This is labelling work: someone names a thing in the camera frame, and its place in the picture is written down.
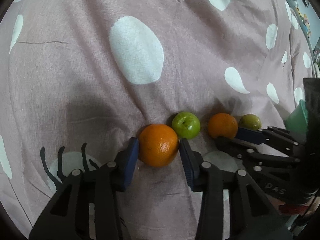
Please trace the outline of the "right hand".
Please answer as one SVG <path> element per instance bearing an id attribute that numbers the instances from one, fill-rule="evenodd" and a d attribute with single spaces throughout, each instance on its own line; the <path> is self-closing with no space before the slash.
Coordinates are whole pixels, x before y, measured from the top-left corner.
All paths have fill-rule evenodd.
<path id="1" fill-rule="evenodd" d="M 291 205 L 291 204 L 281 204 L 278 209 L 279 212 L 287 215 L 302 215 L 302 216 L 310 216 L 314 214 L 319 207 L 319 197 L 314 197 L 310 202 L 306 205 Z"/>

